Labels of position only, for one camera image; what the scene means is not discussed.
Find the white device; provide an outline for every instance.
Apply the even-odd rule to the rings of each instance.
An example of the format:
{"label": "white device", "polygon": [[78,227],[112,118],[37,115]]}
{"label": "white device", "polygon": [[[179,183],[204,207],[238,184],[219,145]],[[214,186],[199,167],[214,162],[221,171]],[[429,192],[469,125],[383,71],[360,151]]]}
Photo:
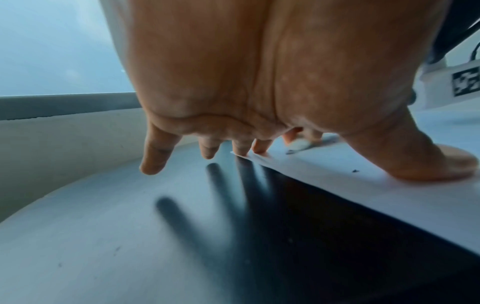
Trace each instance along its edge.
{"label": "white device", "polygon": [[424,100],[412,105],[416,110],[443,107],[462,101],[480,98],[480,60],[447,67],[445,59],[421,69]]}

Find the round table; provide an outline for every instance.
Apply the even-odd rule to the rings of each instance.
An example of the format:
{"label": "round table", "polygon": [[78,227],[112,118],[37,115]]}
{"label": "round table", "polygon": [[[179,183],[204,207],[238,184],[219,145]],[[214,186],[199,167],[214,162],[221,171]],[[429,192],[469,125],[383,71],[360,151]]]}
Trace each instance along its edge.
{"label": "round table", "polygon": [[476,255],[231,149],[205,161],[196,145],[180,147],[156,176],[132,162],[5,220],[1,303],[440,303],[477,293]]}

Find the wire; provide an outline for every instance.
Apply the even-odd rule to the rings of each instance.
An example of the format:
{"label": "wire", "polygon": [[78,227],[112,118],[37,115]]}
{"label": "wire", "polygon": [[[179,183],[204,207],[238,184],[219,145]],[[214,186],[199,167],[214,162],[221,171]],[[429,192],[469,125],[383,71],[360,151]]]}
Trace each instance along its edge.
{"label": "wire", "polygon": [[477,51],[480,48],[480,42],[476,45],[476,47],[473,49],[471,55],[470,55],[470,61],[477,60]]}

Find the human hand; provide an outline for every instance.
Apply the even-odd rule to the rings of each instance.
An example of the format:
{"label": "human hand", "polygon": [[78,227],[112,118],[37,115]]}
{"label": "human hand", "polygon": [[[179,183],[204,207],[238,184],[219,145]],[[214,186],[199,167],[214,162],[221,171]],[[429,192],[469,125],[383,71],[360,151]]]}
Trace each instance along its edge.
{"label": "human hand", "polygon": [[148,119],[142,172],[161,171],[182,135],[199,136],[210,159],[224,140],[238,155],[263,153],[304,127],[338,133],[398,178],[471,175],[477,159],[433,144],[407,108],[449,3],[104,1]]}

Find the paper sheet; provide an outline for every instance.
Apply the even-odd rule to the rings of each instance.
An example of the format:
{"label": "paper sheet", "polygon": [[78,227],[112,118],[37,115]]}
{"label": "paper sheet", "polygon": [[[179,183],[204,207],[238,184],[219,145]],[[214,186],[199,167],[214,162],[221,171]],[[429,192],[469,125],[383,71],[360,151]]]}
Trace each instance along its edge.
{"label": "paper sheet", "polygon": [[[417,113],[436,143],[480,156],[480,111]],[[325,145],[287,153],[276,140],[268,156],[247,159],[390,215],[480,254],[480,174],[457,182],[408,183],[389,177],[333,134]]]}

